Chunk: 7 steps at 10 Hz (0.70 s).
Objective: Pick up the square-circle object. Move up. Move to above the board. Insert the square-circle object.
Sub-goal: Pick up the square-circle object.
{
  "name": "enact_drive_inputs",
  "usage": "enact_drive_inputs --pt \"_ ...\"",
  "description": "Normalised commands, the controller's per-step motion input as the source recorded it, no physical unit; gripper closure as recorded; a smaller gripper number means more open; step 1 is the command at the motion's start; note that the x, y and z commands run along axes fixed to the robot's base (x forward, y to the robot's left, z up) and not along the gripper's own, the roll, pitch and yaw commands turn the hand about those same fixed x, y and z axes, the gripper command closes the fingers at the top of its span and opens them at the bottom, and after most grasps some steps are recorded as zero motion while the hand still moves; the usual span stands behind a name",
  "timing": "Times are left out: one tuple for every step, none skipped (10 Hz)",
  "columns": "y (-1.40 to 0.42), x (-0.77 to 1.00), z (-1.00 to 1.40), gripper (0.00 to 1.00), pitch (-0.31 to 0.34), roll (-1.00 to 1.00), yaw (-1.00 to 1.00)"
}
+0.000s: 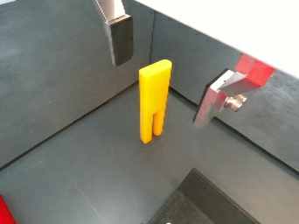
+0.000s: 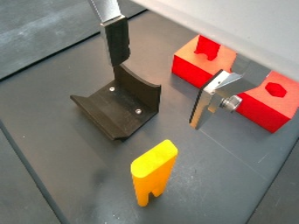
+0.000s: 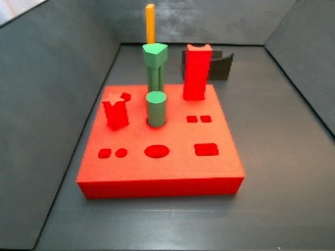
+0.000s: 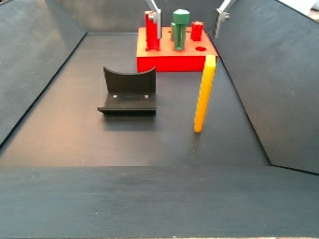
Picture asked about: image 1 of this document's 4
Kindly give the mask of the gripper right finger with red part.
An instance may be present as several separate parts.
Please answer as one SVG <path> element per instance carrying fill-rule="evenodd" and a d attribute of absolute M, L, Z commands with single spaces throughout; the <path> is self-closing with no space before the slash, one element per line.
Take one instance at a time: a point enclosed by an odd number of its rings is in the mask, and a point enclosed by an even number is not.
<path fill-rule="evenodd" d="M 235 70 L 226 69 L 206 86 L 194 125 L 202 129 L 223 109 L 239 111 L 247 101 L 243 94 L 262 88 L 274 72 L 270 65 L 242 53 Z"/>

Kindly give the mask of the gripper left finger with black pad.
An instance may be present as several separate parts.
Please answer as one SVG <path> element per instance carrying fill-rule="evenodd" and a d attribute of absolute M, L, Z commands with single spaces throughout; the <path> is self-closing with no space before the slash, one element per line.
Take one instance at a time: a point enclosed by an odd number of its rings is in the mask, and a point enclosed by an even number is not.
<path fill-rule="evenodd" d="M 92 0 L 102 16 L 112 64 L 118 67 L 134 56 L 134 18 L 122 0 Z"/>

